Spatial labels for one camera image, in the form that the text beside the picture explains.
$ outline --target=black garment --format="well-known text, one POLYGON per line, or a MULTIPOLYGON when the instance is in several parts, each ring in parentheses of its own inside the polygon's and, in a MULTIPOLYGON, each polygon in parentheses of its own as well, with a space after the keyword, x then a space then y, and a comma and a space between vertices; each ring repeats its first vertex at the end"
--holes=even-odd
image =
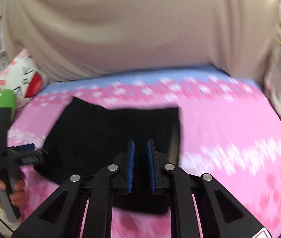
POLYGON ((168 153, 173 132, 180 135, 178 108, 108 110, 74 97, 50 131, 43 149, 45 164, 35 169, 62 184, 73 174, 89 176, 113 163, 115 155, 135 141, 134 179, 131 195, 114 197, 114 206, 149 213, 165 213, 169 201, 150 189, 147 140, 168 153))

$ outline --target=pillow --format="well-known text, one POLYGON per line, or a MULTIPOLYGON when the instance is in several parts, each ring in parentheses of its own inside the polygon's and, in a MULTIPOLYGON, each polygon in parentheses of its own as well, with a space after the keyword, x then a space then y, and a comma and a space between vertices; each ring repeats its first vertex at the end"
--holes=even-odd
POLYGON ((0 73, 0 90, 14 91, 17 108, 25 106, 47 84, 47 76, 38 70, 27 49, 23 49, 0 73))

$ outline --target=gray handle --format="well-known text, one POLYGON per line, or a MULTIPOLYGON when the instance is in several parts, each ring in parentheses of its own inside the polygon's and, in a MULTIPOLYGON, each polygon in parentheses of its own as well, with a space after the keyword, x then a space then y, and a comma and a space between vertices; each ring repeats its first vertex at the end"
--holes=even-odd
POLYGON ((14 183, 16 180, 22 178, 22 171, 20 168, 10 169, 8 173, 0 174, 0 179, 6 184, 6 190, 0 190, 0 203, 6 212, 7 220, 11 223, 14 223, 20 217, 19 208, 12 205, 9 195, 14 193, 14 183))
POLYGON ((0 202, 1 206, 3 207, 4 211, 6 212, 7 219, 9 222, 14 223, 16 222, 21 214, 19 208, 12 205, 9 195, 14 193, 14 184, 17 180, 22 178, 22 171, 18 169, 13 169, 8 172, 9 179, 2 181, 6 184, 6 190, 0 190, 0 202))

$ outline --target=pink floral pattern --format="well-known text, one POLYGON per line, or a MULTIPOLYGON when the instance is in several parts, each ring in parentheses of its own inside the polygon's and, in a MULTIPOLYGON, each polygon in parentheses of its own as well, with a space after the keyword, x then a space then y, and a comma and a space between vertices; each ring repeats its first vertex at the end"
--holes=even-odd
MULTIPOLYGON (((206 81, 162 78, 154 84, 114 82, 105 87, 78 83, 71 90, 36 96, 12 126, 10 145, 31 139, 40 147, 72 96, 107 108, 178 105, 182 124, 180 166, 191 174, 211 173, 273 237, 281 234, 281 123, 255 85, 217 77, 206 81)), ((29 202, 22 213, 27 218, 57 185, 31 167, 23 171, 29 202)), ((114 209, 112 237, 171 237, 170 214, 153 216, 114 209)))

